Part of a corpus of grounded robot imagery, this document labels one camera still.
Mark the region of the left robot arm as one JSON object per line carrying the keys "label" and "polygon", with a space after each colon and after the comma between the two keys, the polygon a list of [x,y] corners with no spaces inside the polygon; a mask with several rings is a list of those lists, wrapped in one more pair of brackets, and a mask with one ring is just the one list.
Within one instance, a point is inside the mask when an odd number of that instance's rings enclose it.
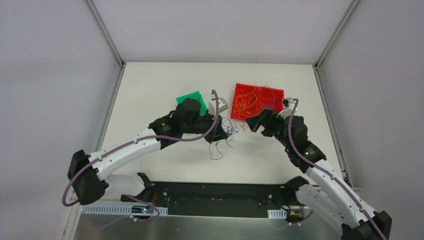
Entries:
{"label": "left robot arm", "polygon": [[[208,143],[228,139],[219,112],[201,115],[200,103],[192,98],[185,99],[167,115],[151,122],[148,127],[116,146],[85,153],[79,150],[72,155],[67,177],[66,191],[74,190],[76,203],[92,204],[106,193],[112,195],[131,195],[140,202],[152,198],[153,189],[147,178],[140,173],[120,175],[114,172],[141,157],[163,150],[178,142],[197,141],[201,138]],[[184,138],[193,134],[194,138]]]}

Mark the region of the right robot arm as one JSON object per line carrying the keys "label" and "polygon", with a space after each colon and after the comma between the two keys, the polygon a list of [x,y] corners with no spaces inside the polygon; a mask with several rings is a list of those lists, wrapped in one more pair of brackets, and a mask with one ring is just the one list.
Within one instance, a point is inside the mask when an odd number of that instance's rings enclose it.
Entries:
{"label": "right robot arm", "polygon": [[377,212],[340,177],[325,154],[308,139],[302,116],[281,116],[265,109],[246,118],[252,132],[260,127],[264,137],[273,137],[285,148],[290,162],[314,181],[297,176],[286,182],[284,200],[290,205],[301,203],[325,220],[342,240],[387,240],[392,218],[386,211]]}

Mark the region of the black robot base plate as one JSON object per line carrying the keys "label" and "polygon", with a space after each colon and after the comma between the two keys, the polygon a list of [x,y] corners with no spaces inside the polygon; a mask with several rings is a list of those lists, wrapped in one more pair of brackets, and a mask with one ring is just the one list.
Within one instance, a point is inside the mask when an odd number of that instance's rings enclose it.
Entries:
{"label": "black robot base plate", "polygon": [[133,199],[122,195],[120,200],[154,203],[172,216],[267,218],[269,211],[281,210],[302,219],[307,214],[284,184],[155,181]]}

